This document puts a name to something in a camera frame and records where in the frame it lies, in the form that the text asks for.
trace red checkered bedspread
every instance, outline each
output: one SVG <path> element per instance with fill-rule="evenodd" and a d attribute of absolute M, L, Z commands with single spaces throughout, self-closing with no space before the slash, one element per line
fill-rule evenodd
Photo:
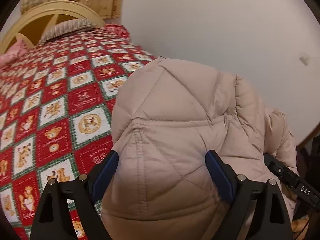
<path fill-rule="evenodd" d="M 50 178 L 73 180 L 109 152 L 118 87 L 153 59 L 94 29 L 36 46 L 0 71 L 0 200 L 21 239 Z M 86 239 L 68 204 L 78 238 Z"/>

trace quilted jacket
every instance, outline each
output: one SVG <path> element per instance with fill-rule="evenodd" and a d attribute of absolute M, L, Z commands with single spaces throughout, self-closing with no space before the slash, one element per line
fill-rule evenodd
<path fill-rule="evenodd" d="M 264 165 L 263 152 L 297 172 L 294 139 L 284 114 L 265 107 L 238 76 L 160 57 L 119 89 L 112 138 L 119 166 L 102 219 L 113 240 L 211 239 L 228 210 L 205 166 L 211 149 L 237 174 L 275 179 L 292 219 L 294 198 Z M 252 213 L 239 239 L 251 220 Z"/>

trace black wire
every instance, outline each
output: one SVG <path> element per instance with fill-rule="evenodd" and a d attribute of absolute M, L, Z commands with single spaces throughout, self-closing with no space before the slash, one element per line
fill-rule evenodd
<path fill-rule="evenodd" d="M 310 219 L 312 218 L 313 213 L 311 214 L 311 216 L 310 216 L 310 218 L 309 218 L 308 222 L 305 224 L 305 226 L 303 227 L 303 229 L 300 231 L 300 233 L 296 236 L 296 238 L 295 238 L 294 240 L 297 240 L 297 239 L 298 239 L 298 237 L 302 234 L 302 232 L 306 229 L 307 225 L 308 225 L 308 224 L 309 224 L 309 222 L 310 222 Z"/>

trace curved headboard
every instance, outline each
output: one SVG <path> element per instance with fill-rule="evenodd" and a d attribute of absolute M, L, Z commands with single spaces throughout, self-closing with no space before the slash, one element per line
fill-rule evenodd
<path fill-rule="evenodd" d="M 42 33 L 57 23 L 81 18 L 91 20 L 97 27 L 104 26 L 104 21 L 95 11 L 78 2 L 59 0 L 38 5 L 10 28 L 0 44 L 0 54 L 21 39 L 28 48 L 32 48 L 41 39 Z"/>

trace metal pin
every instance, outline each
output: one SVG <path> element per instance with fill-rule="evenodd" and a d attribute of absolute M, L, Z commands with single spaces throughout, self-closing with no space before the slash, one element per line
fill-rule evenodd
<path fill-rule="evenodd" d="M 81 174 L 80 176 L 79 176 L 79 180 L 86 180 L 87 179 L 87 175 L 86 174 Z"/>
<path fill-rule="evenodd" d="M 244 181 L 246 180 L 246 176 L 244 176 L 243 174 L 238 174 L 237 178 L 240 180 L 240 181 Z"/>
<path fill-rule="evenodd" d="M 269 183 L 274 186 L 275 184 L 277 184 L 277 182 L 274 179 L 269 179 Z"/>
<path fill-rule="evenodd" d="M 56 180 L 55 179 L 49 179 L 48 183 L 49 185 L 53 185 L 55 184 Z"/>

